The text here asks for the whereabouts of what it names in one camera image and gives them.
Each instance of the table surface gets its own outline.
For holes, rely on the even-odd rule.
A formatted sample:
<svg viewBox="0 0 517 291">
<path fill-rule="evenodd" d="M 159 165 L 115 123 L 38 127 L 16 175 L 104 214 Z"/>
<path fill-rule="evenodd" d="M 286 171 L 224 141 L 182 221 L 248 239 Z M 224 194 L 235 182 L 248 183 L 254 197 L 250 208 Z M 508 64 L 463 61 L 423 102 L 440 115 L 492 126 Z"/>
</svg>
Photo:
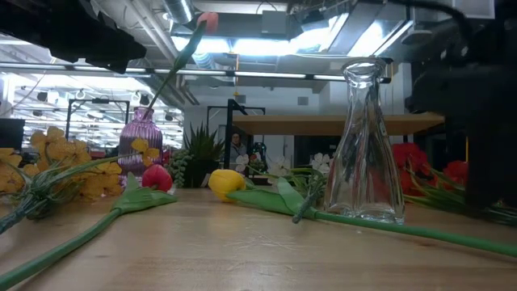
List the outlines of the table surface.
<svg viewBox="0 0 517 291">
<path fill-rule="evenodd" d="M 418 133 L 442 124 L 444 118 L 432 113 L 385 115 L 390 136 Z M 247 134 L 341 136 L 345 116 L 234 116 L 233 124 Z"/>
<path fill-rule="evenodd" d="M 129 214 L 16 290 L 515 290 L 517 259 L 219 202 L 209 190 Z M 96 223 L 111 201 L 67 205 L 0 236 L 4 273 Z M 408 206 L 408 225 L 517 243 L 515 229 Z"/>
</svg>

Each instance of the pink glass vase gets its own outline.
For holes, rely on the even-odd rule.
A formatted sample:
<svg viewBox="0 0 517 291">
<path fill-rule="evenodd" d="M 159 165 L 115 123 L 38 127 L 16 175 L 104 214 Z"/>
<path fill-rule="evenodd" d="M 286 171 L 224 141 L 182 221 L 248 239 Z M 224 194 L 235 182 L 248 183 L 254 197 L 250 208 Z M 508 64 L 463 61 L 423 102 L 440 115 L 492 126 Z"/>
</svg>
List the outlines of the pink glass vase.
<svg viewBox="0 0 517 291">
<path fill-rule="evenodd" d="M 160 150 L 160 156 L 155 158 L 153 163 L 162 163 L 162 131 L 160 131 L 158 126 L 153 122 L 153 109 L 150 109 L 149 114 L 144 118 L 148 110 L 148 108 L 143 107 L 135 108 L 132 121 L 124 126 L 120 134 L 119 155 L 136 153 L 131 147 L 131 143 L 139 137 L 149 143 L 149 148 Z M 137 179 L 142 177 L 146 169 L 140 155 L 120 158 L 119 165 L 122 168 L 122 175 L 124 177 L 127 176 L 129 172 L 132 172 Z"/>
</svg>

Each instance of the wooden shelf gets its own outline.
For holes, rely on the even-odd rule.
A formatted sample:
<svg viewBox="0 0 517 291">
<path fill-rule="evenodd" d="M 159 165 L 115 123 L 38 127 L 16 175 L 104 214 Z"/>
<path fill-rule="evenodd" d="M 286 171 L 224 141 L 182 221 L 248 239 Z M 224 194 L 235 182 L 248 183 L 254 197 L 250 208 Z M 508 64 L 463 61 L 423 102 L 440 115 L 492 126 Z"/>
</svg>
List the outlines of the wooden shelf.
<svg viewBox="0 0 517 291">
<path fill-rule="evenodd" d="M 248 134 L 341 136 L 345 116 L 234 116 L 233 124 Z M 388 135 L 417 133 L 443 123 L 435 114 L 385 116 Z"/>
</svg>

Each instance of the glass vase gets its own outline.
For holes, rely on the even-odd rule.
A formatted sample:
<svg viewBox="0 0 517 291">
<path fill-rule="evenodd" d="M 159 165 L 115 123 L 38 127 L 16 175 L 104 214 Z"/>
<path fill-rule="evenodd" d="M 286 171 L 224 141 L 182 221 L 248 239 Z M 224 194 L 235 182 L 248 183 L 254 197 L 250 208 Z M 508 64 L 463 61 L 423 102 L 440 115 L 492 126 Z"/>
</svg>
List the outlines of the glass vase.
<svg viewBox="0 0 517 291">
<path fill-rule="evenodd" d="M 404 200 L 380 109 L 385 63 L 376 58 L 343 67 L 349 107 L 344 134 L 330 165 L 324 209 L 329 213 L 401 224 Z"/>
<path fill-rule="evenodd" d="M 119 155 L 132 154 L 136 151 L 131 147 L 131 143 L 136 138 L 141 138 L 149 143 L 149 148 L 159 149 L 160 156 L 153 160 L 153 163 L 162 163 L 162 131 L 153 122 L 154 110 L 150 109 L 149 114 L 144 118 L 148 108 L 136 107 L 135 114 L 132 121 L 122 129 L 120 134 Z M 142 162 L 142 157 L 133 155 L 131 157 L 120 158 L 120 167 L 122 168 L 122 175 L 125 177 L 129 172 L 132 172 L 135 177 L 140 180 L 146 166 Z"/>
</svg>

